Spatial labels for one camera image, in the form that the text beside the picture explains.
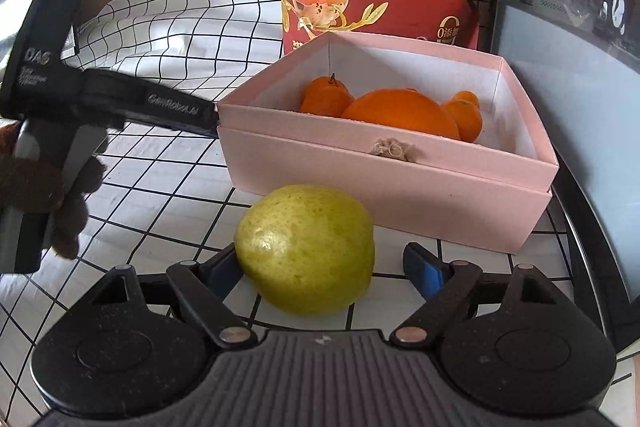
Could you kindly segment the gloved left hand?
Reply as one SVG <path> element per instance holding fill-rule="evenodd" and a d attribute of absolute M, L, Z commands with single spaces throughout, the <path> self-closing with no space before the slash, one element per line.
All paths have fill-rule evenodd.
<path fill-rule="evenodd" d="M 58 257 L 73 260 L 79 253 L 79 234 L 89 219 L 85 196 L 99 190 L 105 166 L 92 156 L 70 191 L 64 193 L 58 169 L 45 162 L 13 156 L 20 127 L 17 122 L 1 126 L 1 208 L 52 212 L 52 248 Z"/>

